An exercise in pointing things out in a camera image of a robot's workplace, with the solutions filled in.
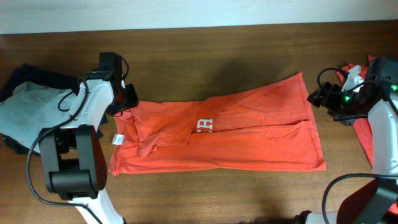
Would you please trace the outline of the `orange soccer t-shirt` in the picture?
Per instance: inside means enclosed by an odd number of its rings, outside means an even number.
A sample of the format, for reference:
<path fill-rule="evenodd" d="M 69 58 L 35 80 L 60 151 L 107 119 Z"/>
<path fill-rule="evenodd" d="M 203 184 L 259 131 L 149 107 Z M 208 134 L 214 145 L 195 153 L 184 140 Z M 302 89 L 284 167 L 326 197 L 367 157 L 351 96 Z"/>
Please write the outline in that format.
<path fill-rule="evenodd" d="M 115 119 L 113 175 L 326 169 L 303 75 L 204 101 L 142 101 Z"/>

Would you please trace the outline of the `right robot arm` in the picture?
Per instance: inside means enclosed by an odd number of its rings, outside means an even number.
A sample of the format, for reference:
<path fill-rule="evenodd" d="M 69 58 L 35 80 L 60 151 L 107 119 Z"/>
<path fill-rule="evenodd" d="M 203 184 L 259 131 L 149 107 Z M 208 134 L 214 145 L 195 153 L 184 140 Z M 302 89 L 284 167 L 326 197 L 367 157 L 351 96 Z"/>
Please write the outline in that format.
<path fill-rule="evenodd" d="M 342 71 L 343 86 L 318 82 L 307 100 L 325 107 L 334 121 L 345 125 L 367 119 L 373 140 L 373 171 L 346 174 L 332 180 L 322 198 L 320 213 L 304 211 L 293 223 L 397 223 L 390 209 L 397 204 L 397 61 L 375 58 L 364 78 L 358 72 Z M 347 197 L 338 211 L 328 212 L 329 191 L 338 182 L 356 177 L 371 181 Z"/>

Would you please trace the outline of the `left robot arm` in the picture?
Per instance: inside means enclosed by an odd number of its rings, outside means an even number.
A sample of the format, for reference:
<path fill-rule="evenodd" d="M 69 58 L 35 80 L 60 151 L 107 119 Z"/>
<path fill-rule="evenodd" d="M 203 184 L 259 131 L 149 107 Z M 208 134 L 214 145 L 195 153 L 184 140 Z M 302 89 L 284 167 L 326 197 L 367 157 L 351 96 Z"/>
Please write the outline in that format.
<path fill-rule="evenodd" d="M 125 223 L 106 192 L 108 176 L 98 127 L 104 115 L 122 116 L 139 104 L 132 84 L 125 84 L 126 60 L 114 52 L 101 52 L 98 68 L 80 78 L 76 100 L 62 121 L 41 130 L 39 147 L 46 189 L 75 207 L 87 223 Z"/>

